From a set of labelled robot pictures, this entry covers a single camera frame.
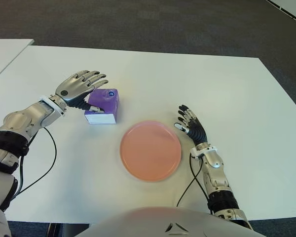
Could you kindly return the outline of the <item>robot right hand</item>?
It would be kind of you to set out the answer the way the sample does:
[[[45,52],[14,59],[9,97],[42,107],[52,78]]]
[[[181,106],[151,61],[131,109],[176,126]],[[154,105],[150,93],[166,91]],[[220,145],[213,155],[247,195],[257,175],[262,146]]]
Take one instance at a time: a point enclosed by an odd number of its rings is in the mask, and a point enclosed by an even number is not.
[[[194,112],[186,105],[179,106],[179,122],[174,123],[174,127],[185,133],[195,144],[195,146],[207,143],[207,134]]]

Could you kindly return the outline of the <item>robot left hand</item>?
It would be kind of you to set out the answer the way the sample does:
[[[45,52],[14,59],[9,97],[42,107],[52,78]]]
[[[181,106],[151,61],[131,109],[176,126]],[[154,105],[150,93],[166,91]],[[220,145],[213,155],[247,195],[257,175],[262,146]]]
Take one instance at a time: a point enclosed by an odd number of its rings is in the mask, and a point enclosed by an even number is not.
[[[92,106],[85,101],[85,97],[91,92],[108,83],[106,75],[98,71],[80,71],[64,80],[55,91],[67,106],[85,111],[104,113],[105,110],[98,106]]]

